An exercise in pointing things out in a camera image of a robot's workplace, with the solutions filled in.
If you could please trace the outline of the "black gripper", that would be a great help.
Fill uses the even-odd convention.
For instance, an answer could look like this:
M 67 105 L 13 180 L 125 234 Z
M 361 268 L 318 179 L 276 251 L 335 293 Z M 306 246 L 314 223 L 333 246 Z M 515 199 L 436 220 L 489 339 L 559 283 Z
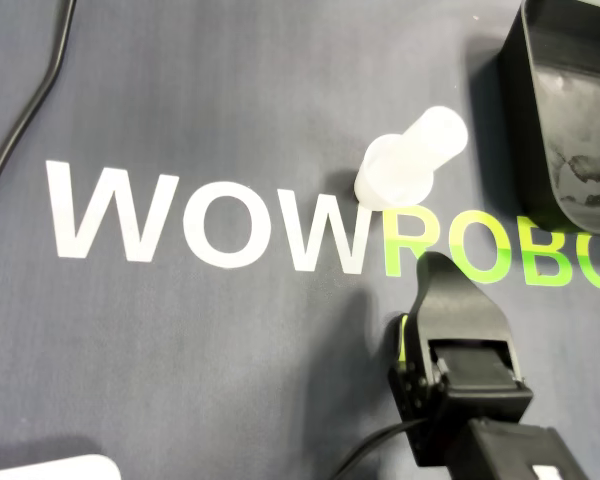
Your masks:
M 415 302 L 389 325 L 389 381 L 401 417 L 428 426 L 519 422 L 521 382 L 504 361 L 512 359 L 504 313 L 449 257 L 427 252 L 416 269 Z

